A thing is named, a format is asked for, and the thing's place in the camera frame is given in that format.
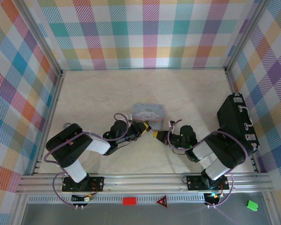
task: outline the aluminum rail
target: aluminum rail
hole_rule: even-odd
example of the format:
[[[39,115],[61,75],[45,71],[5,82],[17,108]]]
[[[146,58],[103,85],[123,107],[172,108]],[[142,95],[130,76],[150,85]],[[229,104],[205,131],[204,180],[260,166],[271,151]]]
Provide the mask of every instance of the aluminum rail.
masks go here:
[[[210,193],[211,190],[188,191],[187,185],[182,182],[186,175],[200,175],[200,173],[147,173],[147,174],[89,174],[90,176],[103,176],[104,190],[99,194],[174,194],[201,192]],[[52,181],[55,174],[35,174],[23,176],[18,187],[19,195],[52,194]],[[233,193],[238,192],[265,192],[273,191],[271,179],[267,173],[234,173],[235,183]],[[55,181],[55,188],[61,192],[61,176]]]

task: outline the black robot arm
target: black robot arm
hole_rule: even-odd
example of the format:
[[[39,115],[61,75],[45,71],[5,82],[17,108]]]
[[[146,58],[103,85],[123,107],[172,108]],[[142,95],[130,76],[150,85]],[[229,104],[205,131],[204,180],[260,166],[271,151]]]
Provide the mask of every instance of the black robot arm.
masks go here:
[[[167,130],[157,131],[153,134],[153,137],[163,144],[169,145]],[[187,149],[197,144],[198,141],[193,128],[189,125],[185,125],[181,127],[179,135],[175,135],[172,132],[170,133],[170,143],[176,148]]]
[[[105,132],[103,135],[104,138],[107,139],[115,139],[121,137],[126,130],[126,123],[122,120],[117,120],[114,122],[114,125],[111,127],[111,130]],[[108,142],[111,147],[104,154],[105,156],[109,156],[114,153],[118,149],[118,145],[123,142],[136,141],[140,136],[142,136],[146,131],[150,131],[151,127],[147,123],[142,122],[133,122],[129,127],[126,135],[119,140]]]

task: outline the plaid fabric backdrop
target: plaid fabric backdrop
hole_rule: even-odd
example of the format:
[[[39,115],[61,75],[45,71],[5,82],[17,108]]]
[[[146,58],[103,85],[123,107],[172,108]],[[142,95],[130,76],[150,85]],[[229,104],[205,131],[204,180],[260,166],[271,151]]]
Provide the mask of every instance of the plaid fabric backdrop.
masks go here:
[[[236,48],[236,46],[238,45],[239,41],[240,41],[240,38],[242,38],[243,36],[243,32],[245,31],[245,29],[247,28],[248,24],[249,24],[249,21],[251,20],[254,12],[255,12],[255,9],[257,8],[258,6],[258,3],[260,2],[260,0],[254,0],[254,3],[248,13],[248,15],[246,16],[245,20],[244,20],[244,23],[241,27],[241,29],[239,30],[238,34],[237,34],[237,37],[235,38],[234,42],[233,42],[233,45],[232,47],[230,48],[230,51],[228,53],[228,56],[225,60],[225,63],[224,63],[224,66],[226,67],[231,59],[231,56]]]
[[[26,0],[57,59],[70,70],[222,67],[252,2]],[[37,8],[45,21],[36,16]]]
[[[259,164],[281,206],[281,0],[270,2],[232,72],[259,138]]]
[[[0,0],[0,225],[28,174],[57,75],[11,0]]]

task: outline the purple cable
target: purple cable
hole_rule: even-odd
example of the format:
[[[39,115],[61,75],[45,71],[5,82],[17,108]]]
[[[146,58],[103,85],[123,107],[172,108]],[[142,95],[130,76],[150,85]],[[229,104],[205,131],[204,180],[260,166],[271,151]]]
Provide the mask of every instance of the purple cable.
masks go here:
[[[207,135],[206,137],[204,137],[200,142],[196,143],[194,146],[192,146],[192,147],[190,147],[190,148],[187,148],[187,149],[178,149],[178,148],[174,147],[174,146],[171,144],[171,142],[170,142],[170,132],[172,131],[172,129],[174,128],[174,126],[175,126],[177,123],[179,123],[180,121],[182,121],[182,120],[177,120],[177,121],[170,127],[170,129],[169,129],[169,131],[168,131],[168,143],[169,143],[169,146],[171,146],[173,149],[176,149],[176,150],[179,150],[179,151],[187,151],[187,150],[193,149],[193,148],[197,147],[199,144],[201,144],[201,143],[204,141],[204,139],[207,138],[208,136],[210,136],[210,135],[212,135],[212,134],[214,134],[214,133],[219,133],[219,134],[222,134],[222,135],[225,135],[225,136],[231,138],[231,139],[232,139],[233,141],[235,141],[235,142],[242,148],[242,150],[244,151],[244,160],[243,160],[240,164],[238,164],[238,165],[243,164],[243,163],[247,160],[247,158],[248,158],[248,152],[247,152],[247,150],[245,149],[244,145],[241,144],[241,143],[240,143],[235,137],[233,137],[232,135],[230,135],[230,134],[228,134],[228,133],[226,133],[226,132],[220,131],[220,130],[215,130],[215,131],[211,132],[209,135]],[[231,186],[231,189],[230,189],[230,191],[229,191],[227,197],[226,197],[222,202],[216,204],[215,206],[222,205],[224,202],[226,202],[227,199],[230,197],[230,195],[231,195],[231,193],[232,193],[233,186],[234,186],[234,178],[233,178],[233,175],[230,173],[231,170],[232,170],[232,169],[228,170],[228,171],[225,173],[225,174],[230,174],[230,175],[231,175],[231,178],[232,178],[232,186]]]
[[[57,193],[56,189],[55,189],[55,180],[56,178],[59,176],[59,175],[63,175],[64,173],[63,172],[60,172],[58,174],[55,175],[55,177],[53,178],[53,181],[52,181],[52,187],[53,187],[53,191],[54,193],[56,194],[56,196],[64,203],[64,204],[67,204],[69,206],[72,206],[72,207],[75,207],[73,204],[70,204],[68,202],[66,202],[65,200],[63,200],[60,195]]]
[[[91,133],[91,132],[81,132],[81,133],[77,134],[76,136],[72,137],[70,140],[67,140],[66,142],[63,142],[63,143],[60,144],[59,146],[56,146],[54,149],[52,149],[51,151],[49,151],[49,152],[45,155],[44,161],[47,162],[47,163],[54,163],[54,164],[56,164],[56,165],[59,166],[58,162],[48,160],[48,159],[47,159],[48,156],[51,155],[53,152],[57,151],[58,149],[60,149],[61,147],[65,146],[66,144],[69,144],[70,142],[72,142],[72,141],[75,140],[76,138],[80,137],[81,135],[92,135],[92,136],[95,136],[95,137],[97,137],[97,138],[100,138],[100,139],[102,139],[102,140],[104,140],[104,141],[116,141],[116,140],[121,139],[121,138],[124,137],[124,136],[127,134],[127,132],[128,132],[128,129],[129,129],[129,121],[128,121],[128,118],[127,118],[124,114],[121,114],[121,113],[116,113],[116,114],[114,114],[113,118],[114,118],[115,120],[117,120],[116,115],[121,115],[121,116],[123,116],[123,117],[125,118],[125,120],[126,120],[126,123],[127,123],[126,131],[124,132],[124,134],[123,134],[121,137],[118,137],[118,138],[115,138],[115,139],[107,139],[107,138],[103,138],[103,137],[101,137],[100,135],[97,135],[97,134],[94,134],[94,133]]]
[[[45,155],[44,161],[47,162],[47,163],[54,163],[54,164],[56,164],[56,165],[59,166],[58,162],[48,160],[48,159],[47,159],[48,156],[51,155],[53,152],[57,151],[58,149],[60,149],[61,147],[65,146],[66,144],[69,144],[70,142],[72,142],[72,141],[75,140],[76,138],[80,137],[81,135],[92,135],[92,136],[95,136],[95,137],[100,138],[100,139],[105,140],[105,141],[116,141],[116,140],[121,139],[121,138],[124,137],[124,136],[127,134],[127,132],[128,132],[128,129],[129,129],[129,121],[128,121],[128,118],[127,118],[124,114],[121,114],[121,113],[116,113],[116,114],[114,114],[113,118],[114,118],[115,120],[117,120],[117,118],[116,118],[117,115],[123,116],[123,117],[125,118],[126,124],[127,124],[126,131],[124,132],[124,134],[123,134],[121,137],[118,137],[118,138],[115,138],[115,139],[106,139],[106,138],[101,137],[100,135],[97,135],[97,134],[94,134],[94,133],[91,133],[91,132],[81,132],[81,133],[77,134],[76,136],[72,137],[70,140],[67,140],[66,142],[63,142],[63,143],[60,144],[59,146],[56,146],[54,149],[52,149],[51,151],[49,151],[49,152]],[[67,172],[65,171],[64,168],[61,167],[61,169],[62,169],[63,172],[60,172],[60,173],[56,174],[56,176],[53,178],[53,182],[52,182],[53,191],[54,191],[54,193],[56,194],[56,196],[57,196],[64,204],[67,204],[67,205],[69,205],[69,206],[74,206],[74,205],[72,205],[72,204],[70,204],[70,203],[64,201],[64,200],[59,196],[59,194],[57,193],[57,191],[56,191],[56,189],[55,189],[55,186],[54,186],[55,183],[54,183],[54,182],[55,182],[56,178],[57,178],[59,175],[67,174]]]
[[[231,189],[230,189],[230,191],[229,191],[227,197],[226,197],[223,201],[221,201],[220,203],[218,203],[218,204],[216,204],[216,205],[214,205],[214,206],[222,205],[224,202],[226,202],[226,201],[228,200],[228,198],[230,197],[230,195],[231,195],[231,193],[232,193],[232,190],[233,190],[233,187],[234,187],[234,178],[233,178],[233,175],[232,175],[231,173],[229,173],[229,174],[230,174],[231,179],[232,179]]]
[[[172,143],[170,142],[170,133],[172,131],[172,129],[174,128],[174,126],[179,123],[180,121],[182,120],[177,120],[175,123],[173,123],[173,125],[170,127],[169,131],[168,131],[168,143],[169,143],[169,146],[171,146],[173,149],[176,149],[178,151],[187,151],[187,150],[190,150],[190,149],[194,149],[195,147],[197,147],[199,144],[201,144],[205,138],[207,138],[208,136],[214,134],[214,133],[219,133],[219,134],[222,134],[222,135],[225,135],[229,138],[231,138],[233,141],[235,141],[241,148],[242,150],[244,151],[244,160],[239,164],[241,165],[242,163],[244,163],[247,158],[248,158],[248,153],[247,153],[247,150],[245,149],[244,145],[241,144],[235,137],[233,137],[232,135],[226,133],[226,132],[223,132],[223,131],[219,131],[219,130],[215,130],[213,132],[211,132],[210,134],[208,134],[206,137],[204,137],[200,142],[196,143],[194,146],[190,147],[190,148],[187,148],[187,149],[178,149],[176,148],[175,146],[172,145]]]

